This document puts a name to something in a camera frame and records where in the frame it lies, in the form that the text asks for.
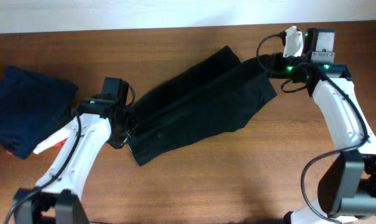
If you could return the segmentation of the dark green shorts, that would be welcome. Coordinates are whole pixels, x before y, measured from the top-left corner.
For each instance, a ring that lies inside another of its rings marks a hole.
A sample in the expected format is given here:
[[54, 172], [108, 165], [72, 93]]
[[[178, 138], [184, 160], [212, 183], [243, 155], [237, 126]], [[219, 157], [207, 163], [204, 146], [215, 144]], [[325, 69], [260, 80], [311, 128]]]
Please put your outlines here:
[[143, 166], [162, 153], [244, 128], [276, 96], [257, 59], [241, 62], [225, 46], [133, 105], [138, 125], [128, 146]]

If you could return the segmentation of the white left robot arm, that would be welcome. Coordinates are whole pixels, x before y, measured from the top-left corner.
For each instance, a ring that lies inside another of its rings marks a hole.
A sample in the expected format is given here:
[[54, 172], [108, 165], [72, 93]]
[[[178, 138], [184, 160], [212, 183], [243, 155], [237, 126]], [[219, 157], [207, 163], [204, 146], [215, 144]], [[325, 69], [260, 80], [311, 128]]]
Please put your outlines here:
[[94, 161], [103, 145], [121, 149], [136, 129], [127, 96], [101, 93], [78, 105], [66, 143], [34, 188], [16, 192], [5, 223], [89, 223], [81, 200]]

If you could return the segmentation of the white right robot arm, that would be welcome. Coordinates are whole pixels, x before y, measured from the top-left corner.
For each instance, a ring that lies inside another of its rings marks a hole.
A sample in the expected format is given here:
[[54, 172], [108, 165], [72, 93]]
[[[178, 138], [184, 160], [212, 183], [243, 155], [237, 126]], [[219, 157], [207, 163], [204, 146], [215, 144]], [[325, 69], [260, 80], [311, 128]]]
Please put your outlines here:
[[[356, 99], [345, 65], [306, 57], [261, 55], [258, 61], [270, 78], [303, 83], [320, 108], [334, 150], [310, 160], [301, 173], [306, 206], [288, 212], [283, 223], [354, 223], [376, 217], [376, 137]], [[320, 179], [317, 198], [308, 199], [305, 177], [317, 161], [336, 159]]]

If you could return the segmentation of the folded red garment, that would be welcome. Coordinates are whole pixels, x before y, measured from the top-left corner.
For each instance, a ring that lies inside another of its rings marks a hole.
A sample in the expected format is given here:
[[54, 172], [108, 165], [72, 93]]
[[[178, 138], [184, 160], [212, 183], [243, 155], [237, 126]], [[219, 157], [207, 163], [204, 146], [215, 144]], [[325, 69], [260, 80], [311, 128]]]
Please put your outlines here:
[[[54, 144], [53, 146], [51, 146], [51, 148], [53, 148], [53, 147], [60, 147], [60, 146], [63, 146], [63, 145], [65, 144], [66, 140], [67, 140], [67, 139], [64, 139], [63, 141], [60, 141], [60, 142], [58, 142], [57, 144]], [[6, 151], [6, 154], [8, 154], [8, 155], [12, 155], [12, 153], [9, 152], [9, 151]]]

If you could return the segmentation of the folded navy blue garment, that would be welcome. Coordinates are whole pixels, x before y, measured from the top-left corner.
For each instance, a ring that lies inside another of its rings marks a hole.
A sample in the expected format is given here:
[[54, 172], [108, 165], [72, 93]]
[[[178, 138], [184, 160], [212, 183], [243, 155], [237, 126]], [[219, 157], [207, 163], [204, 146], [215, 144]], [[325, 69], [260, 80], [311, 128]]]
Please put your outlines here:
[[0, 82], [0, 144], [20, 159], [72, 119], [76, 84], [9, 66]]

